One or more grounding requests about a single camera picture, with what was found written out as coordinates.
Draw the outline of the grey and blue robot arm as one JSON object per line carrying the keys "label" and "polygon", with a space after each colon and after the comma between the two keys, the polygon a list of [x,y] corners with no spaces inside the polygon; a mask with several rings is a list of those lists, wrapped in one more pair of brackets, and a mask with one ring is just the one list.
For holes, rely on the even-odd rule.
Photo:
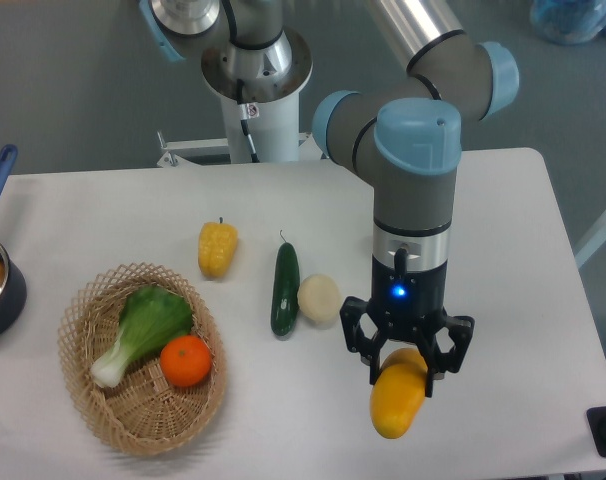
{"label": "grey and blue robot arm", "polygon": [[[229,158],[279,163],[299,157],[299,94],[312,72],[305,40],[278,1],[143,1],[157,46],[180,59],[172,36],[218,38],[201,57],[220,100]],[[415,345],[432,384],[457,372],[474,321],[443,306],[461,124],[512,103],[519,71],[500,44],[476,44],[443,1],[372,1],[372,19],[406,77],[395,88],[339,91],[317,107],[323,154],[374,190],[371,296],[340,310],[347,348],[380,376],[388,341]]]}

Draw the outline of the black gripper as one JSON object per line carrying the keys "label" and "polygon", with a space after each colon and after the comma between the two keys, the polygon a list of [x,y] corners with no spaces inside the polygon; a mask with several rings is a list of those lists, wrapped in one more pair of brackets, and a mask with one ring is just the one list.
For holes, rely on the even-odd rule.
{"label": "black gripper", "polygon": [[[471,344],[475,319],[450,316],[443,308],[447,276],[445,262],[435,269],[406,272],[403,276],[372,258],[369,301],[348,296],[340,308],[346,348],[358,353],[369,368],[369,384],[381,372],[380,353],[387,340],[416,344],[427,365],[425,395],[431,398],[434,382],[460,371]],[[361,325],[367,316],[376,331],[368,337]]]}

